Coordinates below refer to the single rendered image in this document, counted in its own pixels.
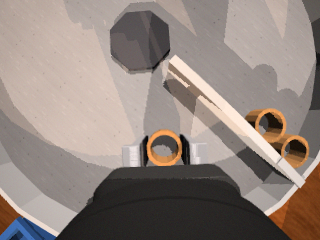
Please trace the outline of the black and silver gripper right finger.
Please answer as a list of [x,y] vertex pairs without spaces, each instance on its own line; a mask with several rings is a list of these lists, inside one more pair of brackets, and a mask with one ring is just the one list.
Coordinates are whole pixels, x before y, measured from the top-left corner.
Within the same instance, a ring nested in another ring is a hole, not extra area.
[[184,165],[208,164],[208,147],[206,142],[197,142],[188,134],[180,134]]

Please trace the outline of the grey round turntable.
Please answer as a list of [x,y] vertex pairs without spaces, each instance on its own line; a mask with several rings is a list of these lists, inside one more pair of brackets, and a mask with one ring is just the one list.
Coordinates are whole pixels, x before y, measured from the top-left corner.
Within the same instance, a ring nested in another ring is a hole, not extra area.
[[[307,141],[302,166],[245,120],[266,108]],[[57,237],[160,129],[282,207],[320,162],[320,0],[0,0],[0,194],[19,214]]]

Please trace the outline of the blue crate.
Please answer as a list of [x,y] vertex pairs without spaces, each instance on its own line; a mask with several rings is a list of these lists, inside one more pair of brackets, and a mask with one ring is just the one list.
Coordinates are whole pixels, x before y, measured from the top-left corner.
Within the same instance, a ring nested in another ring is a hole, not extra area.
[[0,240],[54,240],[55,238],[56,236],[21,216],[0,235]]

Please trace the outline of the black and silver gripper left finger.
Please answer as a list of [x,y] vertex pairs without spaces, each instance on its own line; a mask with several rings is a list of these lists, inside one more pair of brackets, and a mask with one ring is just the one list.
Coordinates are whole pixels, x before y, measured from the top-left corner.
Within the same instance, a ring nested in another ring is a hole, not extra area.
[[[142,167],[147,166],[148,135],[140,136],[131,145],[122,146],[123,167]],[[142,160],[142,161],[141,161]]]

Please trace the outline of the bronze bushing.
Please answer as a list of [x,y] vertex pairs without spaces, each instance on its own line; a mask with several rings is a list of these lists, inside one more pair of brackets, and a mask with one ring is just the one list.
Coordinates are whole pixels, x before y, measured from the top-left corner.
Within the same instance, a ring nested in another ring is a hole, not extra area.
[[[259,121],[265,115],[268,120],[268,129],[261,135],[259,131]],[[274,143],[280,140],[286,130],[286,121],[282,113],[276,109],[256,109],[250,111],[245,120],[268,142]]]
[[[284,150],[288,143],[290,144],[290,150],[288,155],[284,157]],[[302,166],[306,162],[309,155],[308,143],[301,136],[284,134],[280,140],[269,144],[279,153],[281,157],[286,158],[286,161],[293,168]]]
[[[160,135],[169,135],[172,136],[177,141],[177,147],[175,152],[168,157],[161,157],[157,155],[152,148],[152,141]],[[147,144],[147,154],[149,159],[156,165],[159,166],[169,166],[175,164],[182,155],[182,143],[179,137],[171,130],[160,129],[156,131],[149,139]]]

